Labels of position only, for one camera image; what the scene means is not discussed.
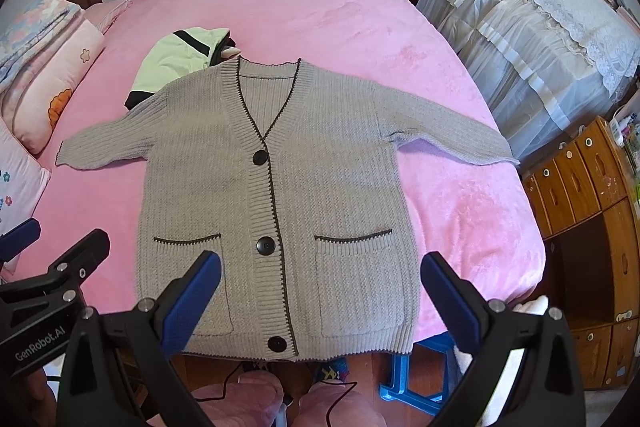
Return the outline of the grey knit cardigan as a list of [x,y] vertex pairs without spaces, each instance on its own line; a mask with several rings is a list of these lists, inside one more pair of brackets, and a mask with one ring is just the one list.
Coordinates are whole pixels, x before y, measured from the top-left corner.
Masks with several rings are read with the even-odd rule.
[[140,296],[160,295],[202,251],[220,256],[186,351],[327,360],[412,349],[419,255],[397,152],[416,140],[471,165],[512,160],[498,131],[420,96],[237,57],[75,134],[56,161],[145,160]]

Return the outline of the white pink floral pillow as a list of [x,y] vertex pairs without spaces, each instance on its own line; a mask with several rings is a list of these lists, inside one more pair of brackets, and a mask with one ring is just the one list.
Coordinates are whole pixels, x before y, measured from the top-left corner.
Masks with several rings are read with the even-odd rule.
[[34,214],[51,173],[0,124],[0,231],[8,233]]

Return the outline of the pink fuzzy slipper left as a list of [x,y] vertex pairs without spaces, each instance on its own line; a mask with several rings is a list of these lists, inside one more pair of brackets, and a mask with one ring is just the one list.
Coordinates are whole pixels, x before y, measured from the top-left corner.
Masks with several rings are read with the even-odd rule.
[[283,403],[283,388],[271,373],[242,373],[224,386],[212,384],[192,392],[215,426],[271,426]]

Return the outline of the pink fuzzy slipper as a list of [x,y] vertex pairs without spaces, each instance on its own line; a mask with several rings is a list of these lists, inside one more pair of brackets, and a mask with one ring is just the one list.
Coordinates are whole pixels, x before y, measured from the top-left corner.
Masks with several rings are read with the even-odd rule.
[[212,384],[192,392],[215,426],[271,426],[283,403],[283,388],[271,373],[242,373],[224,386]]
[[386,427],[387,424],[383,415],[351,385],[320,381],[298,400],[298,414],[292,426]]

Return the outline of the pink cartoon pillow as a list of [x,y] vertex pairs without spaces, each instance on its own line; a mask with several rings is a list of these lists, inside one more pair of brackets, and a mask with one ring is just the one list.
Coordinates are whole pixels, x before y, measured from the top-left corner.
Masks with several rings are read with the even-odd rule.
[[105,46],[93,23],[83,20],[54,52],[43,50],[1,97],[6,127],[32,155],[39,155],[73,92]]

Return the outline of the pink bed sheet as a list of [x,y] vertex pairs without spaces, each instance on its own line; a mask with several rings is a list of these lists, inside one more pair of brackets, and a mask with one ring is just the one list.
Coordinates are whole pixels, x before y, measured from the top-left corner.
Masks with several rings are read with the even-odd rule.
[[86,297],[156,296],[205,248],[224,279],[195,352],[310,360],[442,331],[420,285],[439,251],[487,298],[527,298],[544,246],[496,126],[407,0],[136,0],[40,155],[42,234],[10,281],[92,229]]

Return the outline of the pink fuzzy slipper right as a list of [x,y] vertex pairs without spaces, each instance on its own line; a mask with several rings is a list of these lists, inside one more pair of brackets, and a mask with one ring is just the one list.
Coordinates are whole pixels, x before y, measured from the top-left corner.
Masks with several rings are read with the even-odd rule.
[[292,426],[386,427],[387,424],[383,415],[351,385],[320,381],[298,400],[298,414]]

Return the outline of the brown wooden drawer cabinet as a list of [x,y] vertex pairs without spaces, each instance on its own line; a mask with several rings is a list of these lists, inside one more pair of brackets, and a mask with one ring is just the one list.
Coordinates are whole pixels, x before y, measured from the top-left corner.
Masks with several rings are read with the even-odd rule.
[[628,385],[639,338],[639,203],[626,153],[598,117],[523,185],[546,252],[535,293],[564,313],[586,389]]

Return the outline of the folded floral quilt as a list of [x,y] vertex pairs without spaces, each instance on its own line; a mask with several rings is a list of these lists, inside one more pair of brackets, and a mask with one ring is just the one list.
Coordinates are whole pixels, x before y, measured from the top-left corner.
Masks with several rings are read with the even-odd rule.
[[1,36],[1,92],[11,87],[21,70],[74,23],[84,10],[66,0],[39,0],[14,20]]

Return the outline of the green black folded garment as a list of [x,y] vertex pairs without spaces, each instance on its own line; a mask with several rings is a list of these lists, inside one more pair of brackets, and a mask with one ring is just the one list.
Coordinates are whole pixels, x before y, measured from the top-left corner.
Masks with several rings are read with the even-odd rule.
[[228,28],[178,29],[160,38],[145,55],[125,101],[130,110],[166,84],[216,66],[241,53]]

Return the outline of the white lace covered furniture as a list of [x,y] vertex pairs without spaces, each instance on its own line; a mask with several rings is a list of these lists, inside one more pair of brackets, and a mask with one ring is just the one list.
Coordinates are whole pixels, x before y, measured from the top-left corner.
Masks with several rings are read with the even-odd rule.
[[471,75],[513,155],[608,113],[639,66],[639,37],[603,0],[419,0]]

